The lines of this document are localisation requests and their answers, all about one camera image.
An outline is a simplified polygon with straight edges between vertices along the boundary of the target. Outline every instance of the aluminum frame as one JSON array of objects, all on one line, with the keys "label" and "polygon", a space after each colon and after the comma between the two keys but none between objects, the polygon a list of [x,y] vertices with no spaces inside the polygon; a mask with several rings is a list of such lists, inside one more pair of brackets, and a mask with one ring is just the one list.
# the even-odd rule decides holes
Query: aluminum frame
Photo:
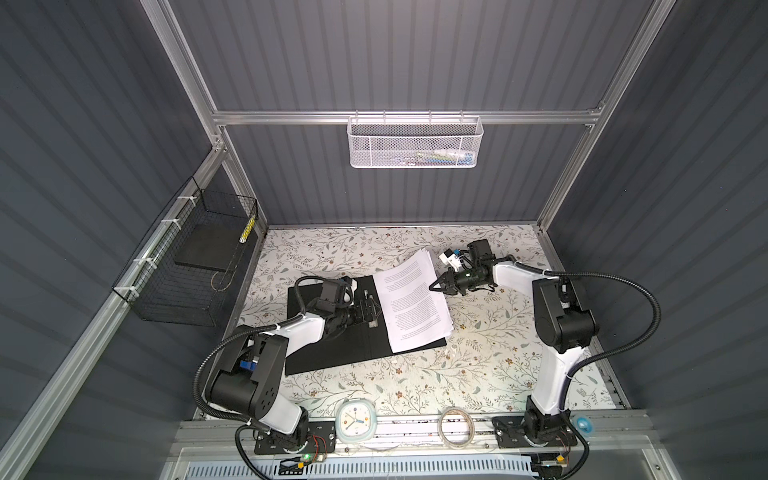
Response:
[{"label": "aluminum frame", "polygon": [[270,230],[298,230],[306,228],[392,228],[392,227],[485,227],[488,225],[535,225],[536,220],[522,220],[519,222],[412,222],[412,223],[297,223],[284,225],[270,225]]},{"label": "aluminum frame", "polygon": [[360,123],[434,121],[460,123],[480,117],[486,125],[594,125],[599,109],[574,111],[214,111],[217,125],[346,125]]},{"label": "aluminum frame", "polygon": [[141,0],[141,6],[147,13],[147,17],[157,33],[158,38],[165,49],[165,53],[174,66],[176,75],[187,92],[187,96],[197,112],[197,117],[208,135],[212,145],[223,142],[224,147],[229,151],[229,156],[224,161],[223,167],[227,176],[232,182],[235,193],[245,197],[257,199],[259,208],[259,233],[265,234],[269,221],[261,208],[259,197],[248,180],[248,175],[243,168],[243,163],[237,155],[232,139],[226,129],[220,127],[214,122],[213,112],[216,110],[216,104],[213,96],[210,94],[203,74],[197,66],[197,62],[192,55],[187,39],[181,30],[174,10],[171,8],[168,0]]},{"label": "aluminum frame", "polygon": [[600,118],[594,126],[588,127],[587,131],[581,136],[579,143],[571,154],[571,158],[565,165],[563,173],[555,184],[550,197],[547,199],[547,203],[541,210],[538,223],[544,231],[548,230],[552,225],[554,216],[558,214],[558,210],[560,210],[565,197],[576,181],[576,177],[581,172],[581,168],[587,163],[589,155],[594,150],[594,146],[616,111],[616,107],[624,96],[624,92],[627,91],[630,82],[632,82],[634,74],[637,73],[640,64],[648,53],[648,49],[654,43],[661,30],[661,26],[672,11],[675,1],[654,0],[654,3],[650,6],[640,29],[632,40],[627,54],[616,71],[616,75],[611,80],[611,84],[608,85],[608,90],[601,102]]},{"label": "aluminum frame", "polygon": [[[593,450],[643,450],[651,465],[664,465],[657,473],[657,480],[676,480],[679,477],[667,475],[674,467],[667,467],[664,450],[653,423],[644,410],[585,410],[574,412],[586,416],[592,422],[594,431],[589,437]],[[541,449],[524,447],[520,449],[499,449],[491,417],[503,413],[470,415],[475,423],[475,438],[470,446],[462,450],[450,449],[442,444],[437,435],[439,415],[401,415],[379,417],[379,428],[371,442],[365,447],[336,443],[333,458],[361,458],[405,455],[460,455],[470,459],[473,455],[492,452],[525,454],[533,452],[556,452],[557,448]],[[174,443],[170,448],[167,463],[160,476],[161,480],[184,478],[191,462],[228,461],[239,459],[233,444],[234,432],[240,423],[227,420],[207,420],[205,422],[182,422]],[[463,422],[444,424],[449,429],[446,435],[462,436],[466,431]],[[253,440],[243,436],[243,445],[247,452],[253,449]]]},{"label": "aluminum frame", "polygon": [[[194,174],[197,185],[205,187],[210,183],[225,153],[220,145],[211,149]],[[187,198],[197,190],[195,181],[187,182],[166,212],[164,220],[173,220],[181,212],[188,202]],[[141,248],[139,258],[148,255],[167,228],[170,228],[170,222],[159,223]],[[138,262],[133,262],[119,284],[130,284],[141,268]],[[0,451],[0,478],[20,480],[25,477],[129,311],[129,305],[115,292],[110,292],[96,316]]]}]

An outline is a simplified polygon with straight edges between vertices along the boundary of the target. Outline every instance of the floral tablecloth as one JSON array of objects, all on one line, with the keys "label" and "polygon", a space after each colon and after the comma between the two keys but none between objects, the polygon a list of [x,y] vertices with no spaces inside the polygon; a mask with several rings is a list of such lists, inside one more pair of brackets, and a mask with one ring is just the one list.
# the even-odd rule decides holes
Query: floral tablecloth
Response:
[{"label": "floral tablecloth", "polygon": [[[240,323],[285,319],[288,287],[301,275],[370,275],[423,247],[432,252],[439,273],[445,270],[438,260],[443,250],[482,238],[497,257],[512,253],[548,266],[530,226],[271,230]],[[498,289],[447,300],[455,331],[446,347],[284,377],[280,392],[312,417],[334,416],[337,404],[348,398],[371,400],[380,415],[436,414],[448,406],[477,413],[523,410],[543,348],[530,299]],[[575,376],[568,406],[614,408],[596,367]]]}]

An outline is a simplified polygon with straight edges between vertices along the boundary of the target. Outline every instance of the stack of paper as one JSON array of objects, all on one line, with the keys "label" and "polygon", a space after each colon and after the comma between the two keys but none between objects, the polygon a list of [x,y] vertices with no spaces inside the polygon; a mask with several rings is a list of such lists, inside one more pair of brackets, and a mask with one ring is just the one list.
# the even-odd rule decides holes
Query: stack of paper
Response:
[{"label": "stack of paper", "polygon": [[394,353],[451,335],[453,322],[442,293],[429,291],[437,280],[432,255],[421,249],[400,265],[373,275]]}]

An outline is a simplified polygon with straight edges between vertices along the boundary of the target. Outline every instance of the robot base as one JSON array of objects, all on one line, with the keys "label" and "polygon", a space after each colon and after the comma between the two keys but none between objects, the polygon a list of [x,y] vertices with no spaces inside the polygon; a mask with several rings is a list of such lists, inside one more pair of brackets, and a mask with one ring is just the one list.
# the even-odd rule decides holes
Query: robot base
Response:
[{"label": "robot base", "polygon": [[[309,422],[309,429],[306,444],[301,450],[296,452],[296,455],[315,452],[315,441],[312,435],[318,437],[317,442],[320,453],[324,453],[326,447],[327,451],[325,453],[332,453],[336,450],[336,422]],[[274,431],[269,435],[264,435],[262,432],[259,432],[258,435],[256,447],[253,449],[255,455],[282,455],[286,453],[283,444],[275,437]]]},{"label": "robot base", "polygon": [[541,435],[538,439],[529,439],[525,435],[525,417],[523,415],[504,415],[493,417],[491,424],[495,430],[496,442],[500,449],[524,449],[528,447],[562,447],[563,444],[574,447],[578,444],[576,435],[567,427],[563,428],[558,438],[557,433],[551,436]]}]

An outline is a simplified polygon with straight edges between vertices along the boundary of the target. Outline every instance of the black mat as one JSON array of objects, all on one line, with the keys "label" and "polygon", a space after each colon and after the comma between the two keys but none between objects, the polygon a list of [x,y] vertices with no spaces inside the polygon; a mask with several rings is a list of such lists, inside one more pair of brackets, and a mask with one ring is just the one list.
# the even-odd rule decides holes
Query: black mat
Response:
[{"label": "black mat", "polygon": [[[355,302],[362,302],[365,298],[365,290],[373,295],[379,302],[376,285],[372,276],[361,276],[357,280]],[[305,302],[320,295],[323,288],[321,283],[303,285],[302,298]],[[299,304],[296,301],[296,291],[293,287],[288,289],[288,318],[299,312]],[[366,360],[382,359],[387,356],[400,355],[402,353],[418,352],[420,350],[434,349],[445,346],[445,339],[436,340],[417,349],[405,352],[393,353],[389,347],[384,316],[379,318],[379,325],[375,328],[367,324],[355,325],[347,328],[341,335],[332,339],[322,339],[317,343],[309,344],[297,350],[286,358],[286,375],[312,372],[313,370],[328,369],[332,366],[349,365],[350,363],[364,362]]]},{"label": "black mat", "polygon": [[174,257],[174,262],[177,265],[226,272],[241,234],[240,230],[230,230],[221,225],[195,225],[192,234]]}]

